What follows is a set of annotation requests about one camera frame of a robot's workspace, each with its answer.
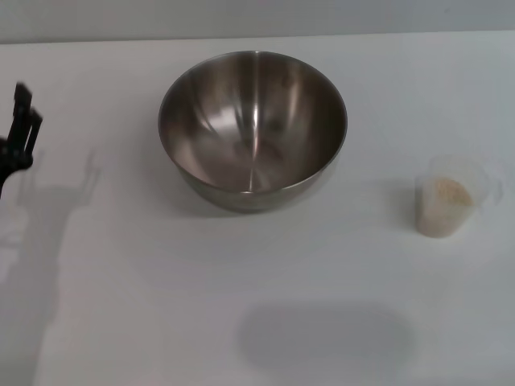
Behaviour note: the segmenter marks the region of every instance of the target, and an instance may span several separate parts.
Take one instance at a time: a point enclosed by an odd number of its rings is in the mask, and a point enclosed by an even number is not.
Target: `metal mixing bowl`
[[[217,56],[184,73],[159,112],[165,151],[205,199],[234,211],[276,207],[334,160],[347,131],[336,87],[269,52]]]

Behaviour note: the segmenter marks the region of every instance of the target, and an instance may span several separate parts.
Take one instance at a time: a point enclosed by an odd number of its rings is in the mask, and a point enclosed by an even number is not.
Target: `white wall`
[[[514,0],[0,0],[0,42],[513,28]]]

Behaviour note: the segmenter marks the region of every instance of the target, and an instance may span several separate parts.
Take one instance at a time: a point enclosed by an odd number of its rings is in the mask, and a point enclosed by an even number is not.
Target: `bowl rim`
[[[297,183],[292,183],[291,185],[288,185],[286,187],[279,187],[279,188],[275,188],[275,189],[270,189],[268,191],[238,191],[238,190],[230,190],[230,189],[225,189],[223,187],[219,187],[217,185],[213,185],[211,183],[207,183],[206,181],[204,181],[202,179],[199,179],[197,176],[195,176],[194,174],[192,174],[189,171],[187,171],[186,169],[184,169],[176,160],[173,159],[172,156],[169,155],[169,153],[167,152],[167,148],[165,147],[165,144],[164,144],[163,130],[162,130],[162,125],[161,125],[162,117],[163,117],[163,109],[164,109],[165,102],[167,101],[167,99],[168,99],[169,95],[171,94],[171,92],[173,91],[174,87],[181,81],[181,79],[183,79],[185,76],[190,74],[196,68],[199,68],[199,67],[201,67],[202,65],[204,65],[206,63],[214,62],[216,60],[221,60],[221,59],[223,59],[223,58],[225,58],[227,56],[236,56],[236,55],[240,55],[240,54],[251,54],[251,53],[258,54],[258,55],[264,54],[264,55],[279,56],[279,57],[282,57],[282,58],[293,60],[293,61],[295,61],[297,63],[302,64],[303,66],[307,66],[308,68],[313,70],[316,74],[318,74],[323,79],[325,79],[327,81],[327,83],[329,84],[329,86],[336,92],[336,95],[338,96],[338,99],[339,99],[339,101],[341,103],[341,107],[343,109],[343,114],[344,114],[344,124],[343,124],[344,125],[344,133],[343,133],[343,136],[341,138],[340,144],[338,145],[338,149],[336,149],[336,151],[332,155],[332,157],[322,167],[320,167],[315,173],[313,173],[312,175],[307,176],[305,179],[302,179],[302,180],[298,181]],[[159,131],[159,139],[161,141],[161,145],[163,146],[163,149],[164,149],[165,153],[167,154],[167,157],[174,163],[174,165],[179,169],[179,171],[182,174],[186,174],[188,176],[188,178],[194,179],[196,182],[198,182],[198,183],[200,183],[202,185],[205,185],[206,187],[209,187],[211,189],[214,189],[216,191],[221,191],[221,192],[224,192],[224,193],[231,193],[231,194],[239,194],[239,195],[269,195],[271,193],[275,193],[275,192],[278,192],[278,191],[286,191],[286,190],[293,189],[293,188],[295,188],[295,187],[297,187],[299,185],[307,183],[307,181],[309,181],[311,179],[316,178],[316,176],[320,175],[325,169],[327,169],[328,166],[331,165],[335,161],[336,157],[338,157],[338,154],[340,153],[341,148],[344,145],[345,138],[347,137],[347,128],[348,128],[348,116],[347,116],[347,108],[345,106],[344,98],[342,98],[342,96],[340,94],[340,91],[331,82],[331,80],[327,76],[325,76],[320,70],[316,69],[315,67],[311,66],[310,64],[308,64],[306,62],[303,62],[302,60],[296,59],[296,58],[294,58],[292,56],[288,56],[288,55],[284,55],[284,54],[279,54],[277,52],[271,52],[271,51],[255,51],[255,50],[254,51],[253,50],[232,51],[232,52],[226,52],[224,54],[216,55],[216,56],[213,56],[211,58],[208,58],[206,60],[203,60],[203,61],[199,62],[198,64],[196,64],[193,67],[189,68],[186,72],[184,72],[181,76],[179,76],[174,81],[174,83],[172,83],[172,85],[167,90],[166,94],[164,95],[163,101],[161,102],[161,105],[159,107],[159,115],[158,115],[158,131]]]

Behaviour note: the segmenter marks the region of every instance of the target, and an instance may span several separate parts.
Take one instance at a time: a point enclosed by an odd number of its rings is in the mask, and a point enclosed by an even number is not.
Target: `white table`
[[[331,178],[255,216],[198,198],[156,127],[181,73],[239,50],[315,66],[349,117]],[[513,194],[446,240],[420,236],[411,215],[436,154],[515,165],[515,32],[0,57],[3,134],[16,80],[44,116],[35,167],[2,198],[2,386],[513,385]]]

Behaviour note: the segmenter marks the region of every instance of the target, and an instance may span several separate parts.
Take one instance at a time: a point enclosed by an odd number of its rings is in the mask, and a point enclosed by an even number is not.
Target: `plastic measuring cup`
[[[488,173],[471,159],[454,155],[433,158],[418,181],[418,231],[437,238],[452,235],[493,189]]]

